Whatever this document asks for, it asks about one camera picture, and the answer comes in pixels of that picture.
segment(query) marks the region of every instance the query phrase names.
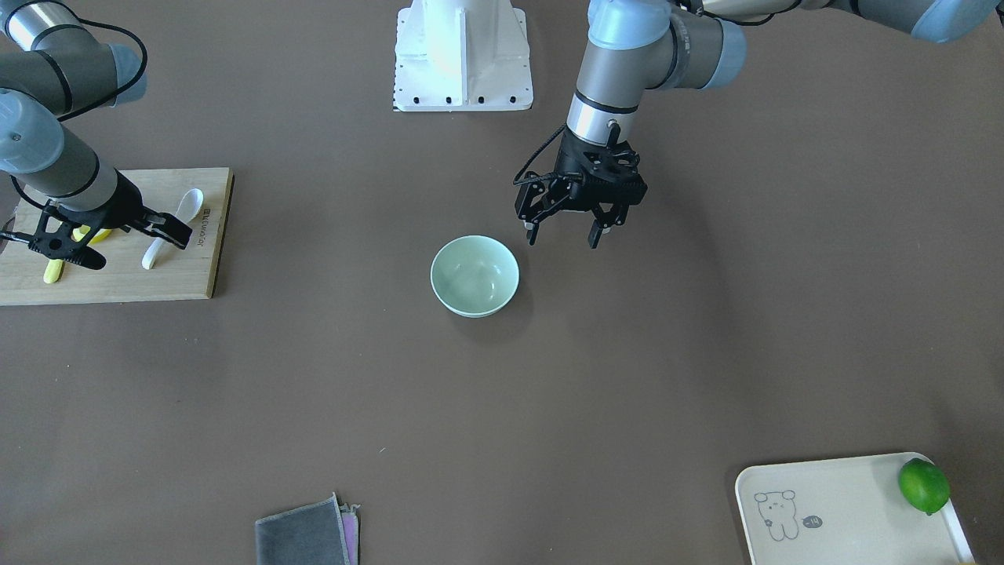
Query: cloth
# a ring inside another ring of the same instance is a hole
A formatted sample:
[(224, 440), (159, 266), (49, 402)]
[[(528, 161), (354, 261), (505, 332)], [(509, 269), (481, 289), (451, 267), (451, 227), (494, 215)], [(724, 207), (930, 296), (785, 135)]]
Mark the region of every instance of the cloth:
[(337, 497), (255, 522), (258, 565), (358, 565), (357, 506)]

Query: bear drawing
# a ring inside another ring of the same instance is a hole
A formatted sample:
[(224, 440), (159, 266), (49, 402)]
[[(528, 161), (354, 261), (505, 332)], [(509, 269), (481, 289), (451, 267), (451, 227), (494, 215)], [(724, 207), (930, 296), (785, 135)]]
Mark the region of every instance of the bear drawing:
[(770, 537), (775, 542), (784, 538), (793, 540), (798, 537), (798, 523), (795, 522), (795, 492), (757, 493), (754, 497), (760, 518), (770, 530)]

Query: folded towel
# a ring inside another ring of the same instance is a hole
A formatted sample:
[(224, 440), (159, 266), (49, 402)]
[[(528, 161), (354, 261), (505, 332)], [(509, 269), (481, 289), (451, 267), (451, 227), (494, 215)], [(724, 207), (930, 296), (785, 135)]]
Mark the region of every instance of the folded towel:
[(255, 522), (258, 565), (357, 565), (358, 507), (337, 497)]

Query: white plastic bracket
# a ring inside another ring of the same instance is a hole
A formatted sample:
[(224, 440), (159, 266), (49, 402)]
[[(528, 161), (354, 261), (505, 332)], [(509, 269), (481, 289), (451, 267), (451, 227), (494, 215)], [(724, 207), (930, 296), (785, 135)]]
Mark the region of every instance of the white plastic bracket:
[(414, 0), (398, 13), (395, 54), (396, 110), (533, 104), (526, 13), (509, 0)]

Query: green fruit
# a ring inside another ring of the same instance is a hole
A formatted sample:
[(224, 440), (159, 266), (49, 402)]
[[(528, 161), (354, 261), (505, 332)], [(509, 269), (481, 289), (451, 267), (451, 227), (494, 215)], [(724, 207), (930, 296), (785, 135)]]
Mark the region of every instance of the green fruit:
[(941, 510), (950, 495), (945, 474), (934, 465), (916, 458), (900, 470), (900, 492), (910, 506), (928, 513), (928, 516)]

